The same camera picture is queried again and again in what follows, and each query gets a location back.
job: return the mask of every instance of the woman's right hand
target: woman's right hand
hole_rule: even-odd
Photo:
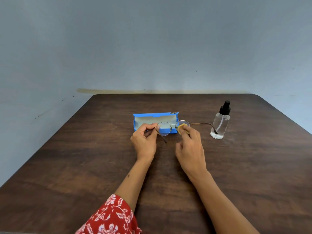
[[[180,129],[182,141],[176,144],[176,156],[191,182],[204,178],[208,173],[205,152],[201,144],[200,133],[188,126]]]

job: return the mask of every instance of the spray pump cap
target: spray pump cap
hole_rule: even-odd
[[[230,101],[225,101],[224,105],[221,106],[219,113],[223,116],[230,114]]]

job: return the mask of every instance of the spray bottle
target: spray bottle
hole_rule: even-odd
[[[230,121],[230,101],[225,101],[224,105],[221,106],[220,111],[216,114],[216,117],[213,121],[213,126],[216,128],[218,134],[214,133],[213,129],[211,129],[210,135],[215,139],[222,139],[227,129],[227,125]]]

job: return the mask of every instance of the sleeve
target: sleeve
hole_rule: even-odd
[[[118,195],[111,195],[75,234],[142,233],[130,206]]]

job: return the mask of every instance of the wooden table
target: wooden table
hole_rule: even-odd
[[[261,233],[312,232],[312,135],[257,95],[95,95],[1,188],[0,231],[74,233],[117,189],[136,155],[133,113],[176,112],[213,122],[225,100],[222,140],[201,132],[207,169]],[[157,140],[135,216],[144,233],[214,233],[174,155],[179,134]]]

